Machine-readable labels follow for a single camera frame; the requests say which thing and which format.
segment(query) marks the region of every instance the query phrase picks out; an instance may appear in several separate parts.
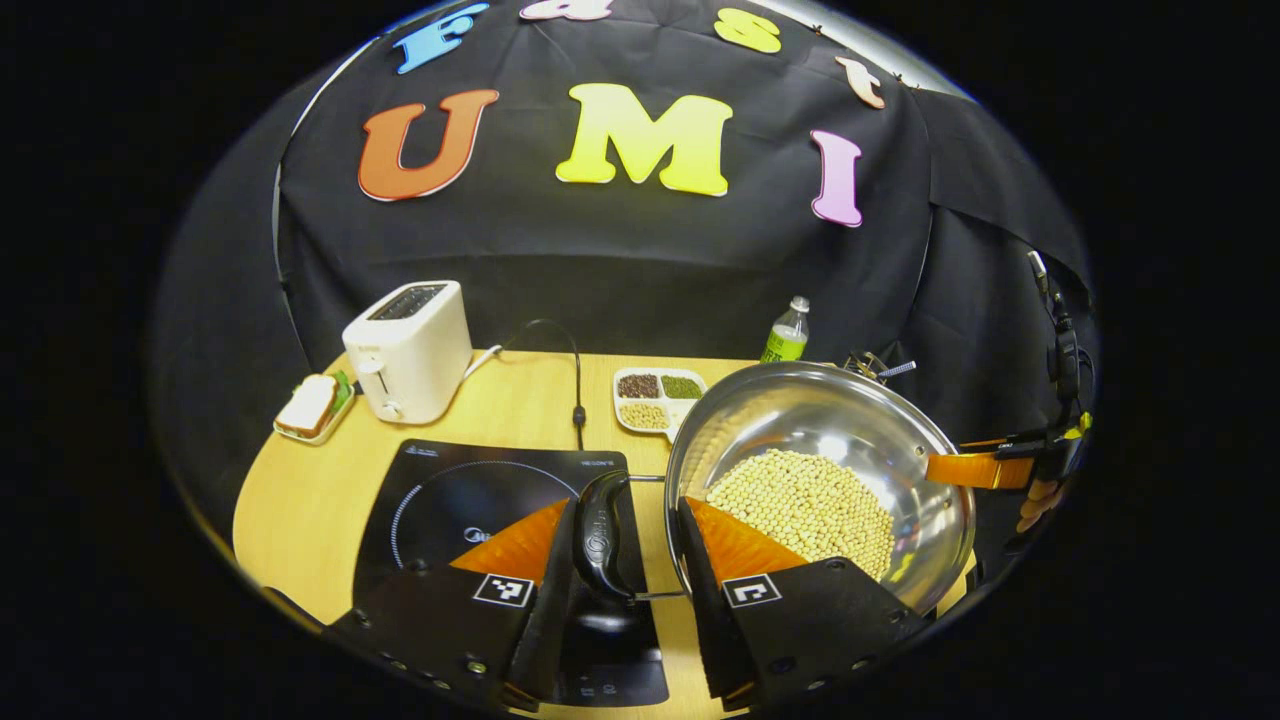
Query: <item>yellow letter m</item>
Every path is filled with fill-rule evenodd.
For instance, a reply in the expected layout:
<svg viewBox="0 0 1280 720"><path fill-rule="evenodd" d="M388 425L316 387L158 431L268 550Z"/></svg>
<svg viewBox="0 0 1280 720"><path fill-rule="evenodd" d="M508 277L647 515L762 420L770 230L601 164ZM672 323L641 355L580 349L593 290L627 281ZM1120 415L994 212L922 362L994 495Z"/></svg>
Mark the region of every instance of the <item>yellow letter m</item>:
<svg viewBox="0 0 1280 720"><path fill-rule="evenodd" d="M733 117L728 105L685 95L654 122L631 88L623 85L576 85L568 95L582 104L582 114L577 120L573 151L568 160L556 167L557 178L564 182L612 181L618 172L605 159L612 140L631 182L648 179L673 147L671 164L658 173L663 186L717 197L728 192L728 181L719 173L721 131L724 120Z"/></svg>

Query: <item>black handle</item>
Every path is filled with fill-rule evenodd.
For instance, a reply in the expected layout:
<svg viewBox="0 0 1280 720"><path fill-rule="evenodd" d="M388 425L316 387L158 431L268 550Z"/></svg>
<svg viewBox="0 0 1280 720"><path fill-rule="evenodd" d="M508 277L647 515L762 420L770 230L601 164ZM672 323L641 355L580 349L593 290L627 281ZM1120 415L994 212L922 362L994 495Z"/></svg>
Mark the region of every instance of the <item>black handle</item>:
<svg viewBox="0 0 1280 720"><path fill-rule="evenodd" d="M628 479L626 470L613 470L582 489L573 512L573 566L593 591L635 602L636 593L618 574L617 500Z"/></svg>

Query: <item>pink letter i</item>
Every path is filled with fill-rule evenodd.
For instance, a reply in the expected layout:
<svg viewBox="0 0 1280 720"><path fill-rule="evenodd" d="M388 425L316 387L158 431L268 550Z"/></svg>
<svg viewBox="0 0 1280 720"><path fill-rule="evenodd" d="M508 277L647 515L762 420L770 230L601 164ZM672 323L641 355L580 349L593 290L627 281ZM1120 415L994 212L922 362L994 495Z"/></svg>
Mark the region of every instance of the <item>pink letter i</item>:
<svg viewBox="0 0 1280 720"><path fill-rule="evenodd" d="M813 201L813 214L823 220L856 228L863 224L863 214L856 205L854 163L863 156L863 151L827 131L810 131L809 137L822 150L822 190Z"/></svg>

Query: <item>induction cooktop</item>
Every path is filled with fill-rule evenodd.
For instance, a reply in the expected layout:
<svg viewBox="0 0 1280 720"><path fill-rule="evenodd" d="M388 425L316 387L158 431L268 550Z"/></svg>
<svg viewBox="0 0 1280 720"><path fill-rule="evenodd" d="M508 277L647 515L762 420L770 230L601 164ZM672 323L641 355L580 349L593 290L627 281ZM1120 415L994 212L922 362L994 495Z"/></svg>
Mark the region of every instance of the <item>induction cooktop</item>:
<svg viewBox="0 0 1280 720"><path fill-rule="evenodd" d="M620 452L404 441L365 527L353 583L356 605L390 575L447 565L507 525L576 498L594 478L620 469L626 470ZM618 518L620 571L630 587L643 589L630 492L618 498ZM556 697L547 702L623 707L667 700L649 603L627 607L575 591L562 642Z"/></svg>

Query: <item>cable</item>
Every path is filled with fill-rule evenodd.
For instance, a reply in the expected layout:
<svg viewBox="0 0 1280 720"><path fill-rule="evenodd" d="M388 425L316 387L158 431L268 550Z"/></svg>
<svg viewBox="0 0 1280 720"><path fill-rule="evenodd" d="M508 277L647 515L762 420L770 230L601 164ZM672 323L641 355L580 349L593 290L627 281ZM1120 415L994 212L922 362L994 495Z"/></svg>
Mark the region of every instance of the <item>cable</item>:
<svg viewBox="0 0 1280 720"><path fill-rule="evenodd" d="M476 359L476 361L471 364L471 368L467 368L467 374L471 374L471 372L479 368L480 364L488 360L490 356L498 355L503 350L511 347L511 343L517 337L520 337L521 333L524 333L525 331L527 331L534 325L552 325L553 328L559 329L559 332L564 333L564 337L568 338L570 347L573 348L573 383L576 386L575 397L577 401L577 404L573 406L573 427L577 428L577 448L582 450L582 425L586 424L586 409L582 407L582 359L577 354L577 341L573 340L572 333L564 329L564 325L547 318L538 318L536 320L529 320L527 323L521 325L520 329L516 331L511 336L511 338L507 340L507 342L490 347L488 351L485 351L484 355Z"/></svg>

